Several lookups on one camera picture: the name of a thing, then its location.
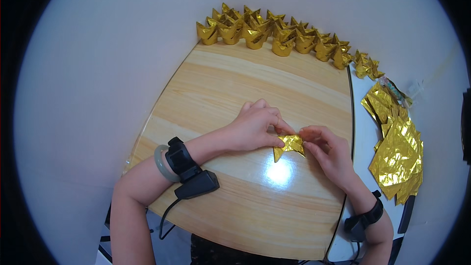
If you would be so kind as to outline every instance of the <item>person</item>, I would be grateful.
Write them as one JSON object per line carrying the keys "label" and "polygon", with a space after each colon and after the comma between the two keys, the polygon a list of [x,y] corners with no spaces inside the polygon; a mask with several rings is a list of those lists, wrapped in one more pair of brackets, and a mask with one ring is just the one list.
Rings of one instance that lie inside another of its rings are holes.
{"label": "person", "polygon": [[[185,146],[198,165],[229,150],[283,147],[281,139],[267,133],[270,126],[278,134],[283,131],[295,134],[294,129],[283,120],[280,111],[270,107],[265,100],[246,102],[229,125],[187,141]],[[355,213],[370,211],[376,198],[355,173],[347,140],[336,136],[324,126],[303,127],[299,134],[304,147],[317,159],[327,178],[346,193]],[[173,173],[164,154],[162,152],[162,161]],[[171,184],[159,172],[153,156],[137,164],[116,183],[110,221],[115,265],[156,263],[144,209]],[[391,220],[384,210],[380,220],[366,229],[368,248],[361,264],[387,264],[393,235]]]}

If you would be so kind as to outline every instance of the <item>woman's left hand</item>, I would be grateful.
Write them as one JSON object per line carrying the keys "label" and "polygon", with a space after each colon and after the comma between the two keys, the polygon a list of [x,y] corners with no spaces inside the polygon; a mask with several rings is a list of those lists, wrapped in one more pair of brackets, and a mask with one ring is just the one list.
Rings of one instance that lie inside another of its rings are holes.
{"label": "woman's left hand", "polygon": [[270,125],[275,127],[278,134],[282,131],[289,135],[296,134],[283,120],[280,110],[270,107],[264,99],[244,103],[237,118],[219,130],[230,141],[232,150],[255,150],[263,146],[284,147],[285,143],[281,139],[267,133]]}

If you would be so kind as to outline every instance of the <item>green bangle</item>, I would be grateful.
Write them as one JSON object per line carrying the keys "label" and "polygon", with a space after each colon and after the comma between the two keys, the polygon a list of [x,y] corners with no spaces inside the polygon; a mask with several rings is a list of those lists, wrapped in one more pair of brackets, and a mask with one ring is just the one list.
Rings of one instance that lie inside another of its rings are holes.
{"label": "green bangle", "polygon": [[154,151],[154,160],[156,161],[157,168],[159,168],[159,171],[162,173],[163,177],[172,182],[179,182],[180,176],[170,173],[170,171],[162,163],[162,151],[168,149],[168,145],[162,144],[157,146],[156,150]]}

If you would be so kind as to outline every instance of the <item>hand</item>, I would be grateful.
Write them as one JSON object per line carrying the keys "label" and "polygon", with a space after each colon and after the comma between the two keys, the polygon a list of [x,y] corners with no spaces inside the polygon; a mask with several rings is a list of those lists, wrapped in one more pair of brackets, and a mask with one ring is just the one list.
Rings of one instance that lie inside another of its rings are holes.
{"label": "hand", "polygon": [[345,191],[357,177],[347,140],[324,126],[303,127],[299,133],[304,147],[315,156],[327,178]]}
{"label": "hand", "polygon": [[275,127],[278,134],[282,131],[296,134],[283,120],[279,109],[270,107],[264,99],[244,103],[237,118],[220,130],[225,139],[230,140],[232,150],[255,150],[263,146],[284,147],[285,143],[281,139],[267,133],[270,125]]}

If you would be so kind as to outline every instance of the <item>wooden table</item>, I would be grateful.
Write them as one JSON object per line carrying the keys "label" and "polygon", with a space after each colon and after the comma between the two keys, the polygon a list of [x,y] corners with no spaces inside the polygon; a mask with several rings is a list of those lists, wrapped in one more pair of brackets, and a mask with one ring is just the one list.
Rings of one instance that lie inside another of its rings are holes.
{"label": "wooden table", "polygon": [[[127,169],[152,156],[159,144],[183,141],[230,123],[245,101],[264,98],[298,131],[326,125],[352,139],[346,70],[293,50],[271,52],[271,39],[251,50],[242,39],[197,44],[157,100]],[[217,191],[178,203],[168,221],[205,239],[264,256],[322,259],[342,210],[344,193],[312,155],[285,152],[274,163],[270,147],[230,152],[202,167],[218,176]],[[150,209],[159,215],[176,199],[171,186]]]}

